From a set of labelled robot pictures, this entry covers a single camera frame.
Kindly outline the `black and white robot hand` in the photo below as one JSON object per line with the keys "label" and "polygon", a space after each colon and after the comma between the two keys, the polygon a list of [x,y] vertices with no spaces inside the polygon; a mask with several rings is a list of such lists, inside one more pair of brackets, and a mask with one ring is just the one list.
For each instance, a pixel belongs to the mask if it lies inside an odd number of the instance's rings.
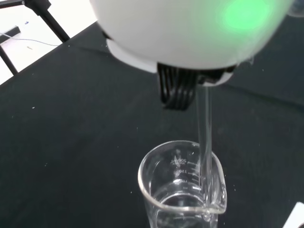
{"label": "black and white robot hand", "polygon": [[110,53],[156,74],[164,108],[186,110],[261,51],[291,0],[93,0]]}

